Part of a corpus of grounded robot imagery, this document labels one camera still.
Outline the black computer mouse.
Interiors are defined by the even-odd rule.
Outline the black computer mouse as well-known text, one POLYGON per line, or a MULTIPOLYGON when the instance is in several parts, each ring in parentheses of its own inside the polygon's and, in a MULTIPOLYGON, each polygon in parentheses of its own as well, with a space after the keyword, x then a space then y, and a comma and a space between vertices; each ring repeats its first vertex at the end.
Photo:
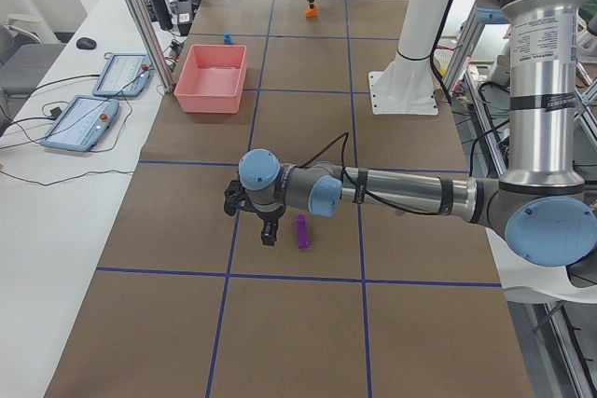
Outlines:
POLYGON ((94 50, 97 48, 97 42, 89 37, 80 37, 76 41, 76 47, 82 50, 94 50))

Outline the far teach pendant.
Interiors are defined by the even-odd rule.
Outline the far teach pendant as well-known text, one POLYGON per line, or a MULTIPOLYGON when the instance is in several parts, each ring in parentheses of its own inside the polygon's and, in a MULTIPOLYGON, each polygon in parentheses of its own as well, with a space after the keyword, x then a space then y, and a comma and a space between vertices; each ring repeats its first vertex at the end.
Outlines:
POLYGON ((136 97, 150 79, 151 60, 143 53, 112 53, 93 88, 97 97, 136 97))

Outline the pink plastic box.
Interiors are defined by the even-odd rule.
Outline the pink plastic box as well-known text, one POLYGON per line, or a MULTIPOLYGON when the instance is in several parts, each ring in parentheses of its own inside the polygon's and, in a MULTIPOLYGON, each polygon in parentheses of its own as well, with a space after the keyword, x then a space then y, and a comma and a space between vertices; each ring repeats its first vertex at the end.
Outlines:
POLYGON ((192 114, 236 114, 247 71, 244 45, 190 47, 174 96, 192 114))

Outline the near teach pendant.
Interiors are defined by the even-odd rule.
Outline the near teach pendant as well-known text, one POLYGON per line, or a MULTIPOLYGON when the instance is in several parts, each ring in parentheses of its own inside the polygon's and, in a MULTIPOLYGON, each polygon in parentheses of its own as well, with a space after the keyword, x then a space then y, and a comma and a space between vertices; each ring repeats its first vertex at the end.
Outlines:
POLYGON ((77 95, 39 143, 60 150, 90 151, 110 127, 118 112, 117 99, 77 95))

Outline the orange block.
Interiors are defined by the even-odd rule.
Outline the orange block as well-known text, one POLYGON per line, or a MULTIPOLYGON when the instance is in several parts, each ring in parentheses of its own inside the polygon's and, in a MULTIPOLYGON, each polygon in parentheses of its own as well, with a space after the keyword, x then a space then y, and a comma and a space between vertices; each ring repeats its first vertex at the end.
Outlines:
POLYGON ((317 18, 319 14, 318 5, 316 4, 309 4, 309 6, 305 9, 305 18, 306 19, 314 19, 317 18))

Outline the black bottle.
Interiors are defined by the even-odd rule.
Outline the black bottle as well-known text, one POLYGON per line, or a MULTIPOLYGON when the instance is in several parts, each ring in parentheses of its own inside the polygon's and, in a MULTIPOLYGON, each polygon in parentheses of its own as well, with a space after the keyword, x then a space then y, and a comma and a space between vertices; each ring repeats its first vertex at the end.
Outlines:
POLYGON ((165 0, 150 0, 161 30, 171 31, 174 27, 170 11, 165 0))

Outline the aluminium frame post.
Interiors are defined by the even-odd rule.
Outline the aluminium frame post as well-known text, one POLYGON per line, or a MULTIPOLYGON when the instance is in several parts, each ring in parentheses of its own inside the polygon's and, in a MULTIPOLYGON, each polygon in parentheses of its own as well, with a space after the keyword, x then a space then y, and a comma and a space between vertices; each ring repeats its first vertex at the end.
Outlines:
POLYGON ((146 51, 152 61, 154 71, 159 76, 166 93, 174 92, 174 80, 168 67, 162 46, 150 21, 143 0, 124 0, 133 22, 141 36, 146 51))

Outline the purple block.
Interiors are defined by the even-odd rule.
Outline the purple block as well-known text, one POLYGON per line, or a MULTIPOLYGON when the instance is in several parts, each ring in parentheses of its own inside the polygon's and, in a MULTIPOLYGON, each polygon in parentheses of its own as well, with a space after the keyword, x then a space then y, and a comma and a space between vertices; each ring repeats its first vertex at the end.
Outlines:
POLYGON ((311 238, 304 214, 295 216, 295 231, 298 248, 301 250, 309 249, 311 247, 311 238))

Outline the teach pendant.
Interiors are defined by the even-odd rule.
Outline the teach pendant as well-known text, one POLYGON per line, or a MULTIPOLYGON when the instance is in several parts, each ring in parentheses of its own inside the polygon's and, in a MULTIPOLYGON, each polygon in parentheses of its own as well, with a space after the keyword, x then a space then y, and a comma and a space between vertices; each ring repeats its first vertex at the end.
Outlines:
POLYGON ((118 112, 117 99, 77 95, 39 143, 60 150, 90 151, 110 127, 118 112))
POLYGON ((151 60, 143 53, 112 53, 93 88, 97 97, 136 97, 150 79, 151 60))

